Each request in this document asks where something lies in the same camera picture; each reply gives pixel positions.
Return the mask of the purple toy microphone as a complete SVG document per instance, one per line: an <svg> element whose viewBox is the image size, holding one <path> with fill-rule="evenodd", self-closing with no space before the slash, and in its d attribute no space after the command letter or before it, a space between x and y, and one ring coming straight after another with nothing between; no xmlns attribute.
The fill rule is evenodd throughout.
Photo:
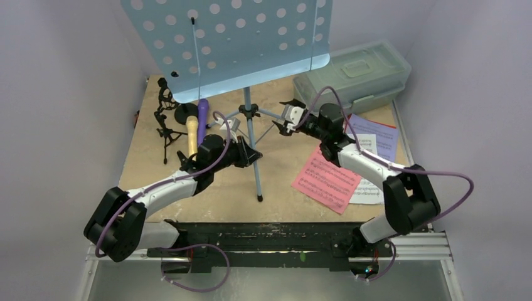
<svg viewBox="0 0 532 301"><path fill-rule="evenodd" d="M197 142L200 145L206 135L207 129L207 118L208 112L210 110L209 101L206 98L202 98L198 101L198 131L197 131Z"/></svg>

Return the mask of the red folder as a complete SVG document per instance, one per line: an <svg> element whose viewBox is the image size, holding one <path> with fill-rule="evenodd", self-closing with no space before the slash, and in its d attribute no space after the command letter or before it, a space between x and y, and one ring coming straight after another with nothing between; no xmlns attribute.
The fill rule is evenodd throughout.
<svg viewBox="0 0 532 301"><path fill-rule="evenodd" d="M395 126L395 125L384 124L384 123L376 122L376 121L373 121L373 122L376 123L376 124L382 125L382 126L389 127L389 128L391 128L391 129L396 129L396 126Z"/></svg>

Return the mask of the pink sheet music page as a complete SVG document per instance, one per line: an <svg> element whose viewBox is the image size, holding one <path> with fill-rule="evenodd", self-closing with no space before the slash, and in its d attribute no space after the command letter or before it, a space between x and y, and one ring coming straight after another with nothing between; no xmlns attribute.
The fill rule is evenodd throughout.
<svg viewBox="0 0 532 301"><path fill-rule="evenodd" d="M362 177L325 160L316 147L292 187L337 214L343 214Z"/></svg>

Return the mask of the lavender sheet music page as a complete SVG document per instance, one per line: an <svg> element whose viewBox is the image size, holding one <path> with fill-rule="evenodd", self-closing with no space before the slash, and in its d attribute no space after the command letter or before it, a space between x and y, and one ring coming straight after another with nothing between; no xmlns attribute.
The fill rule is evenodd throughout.
<svg viewBox="0 0 532 301"><path fill-rule="evenodd" d="M374 135L376 145L372 152L378 156L395 162L398 145L399 131L396 127L372 122L357 115L349 115L349 120L344 123L344 131L352 137L351 127L357 135Z"/></svg>

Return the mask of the light blue music stand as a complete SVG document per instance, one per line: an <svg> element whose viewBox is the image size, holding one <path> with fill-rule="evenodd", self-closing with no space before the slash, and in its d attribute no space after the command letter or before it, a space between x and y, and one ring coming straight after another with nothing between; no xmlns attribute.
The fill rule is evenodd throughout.
<svg viewBox="0 0 532 301"><path fill-rule="evenodd" d="M189 103L329 63L332 1L122 1L164 75Z"/></svg>

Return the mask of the black round-base microphone stand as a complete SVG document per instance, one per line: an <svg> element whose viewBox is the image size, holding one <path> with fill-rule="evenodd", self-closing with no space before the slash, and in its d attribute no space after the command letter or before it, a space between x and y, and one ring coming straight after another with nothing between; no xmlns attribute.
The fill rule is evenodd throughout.
<svg viewBox="0 0 532 301"><path fill-rule="evenodd" d="M173 111L174 118L177 123L185 125L188 119L195 118L198 121L199 110L194 103L178 103L168 87L168 83L164 77L158 79L159 86L158 94L158 108L156 112L161 115L165 110Z"/></svg>

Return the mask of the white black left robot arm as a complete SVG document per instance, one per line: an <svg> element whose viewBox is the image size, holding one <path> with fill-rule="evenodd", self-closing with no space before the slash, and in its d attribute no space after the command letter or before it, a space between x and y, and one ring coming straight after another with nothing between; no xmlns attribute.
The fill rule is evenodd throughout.
<svg viewBox="0 0 532 301"><path fill-rule="evenodd" d="M153 184L125 191L110 188L84 228L83 235L95 245L95 256L121 262L141 249L163 248L171 256L182 255L187 239L175 222L148 223L146 219L176 201L193 197L210 186L215 173L227 167L246 168L263 154L242 136L225 140L207 135L195 154L178 152L181 167Z"/></svg>

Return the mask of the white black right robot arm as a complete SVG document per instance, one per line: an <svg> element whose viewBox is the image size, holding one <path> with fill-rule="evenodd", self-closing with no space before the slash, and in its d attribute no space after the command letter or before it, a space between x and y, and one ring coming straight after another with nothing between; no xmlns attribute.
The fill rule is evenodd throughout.
<svg viewBox="0 0 532 301"><path fill-rule="evenodd" d="M405 167L385 160L357 145L344 132L344 114L337 104L326 103L312 115L298 100L284 102L280 134L302 132L320 141L325 160L360 175L383 193L385 212L354 230L352 246L367 255L377 242L395 235L407 235L436 217L440 204L422 166Z"/></svg>

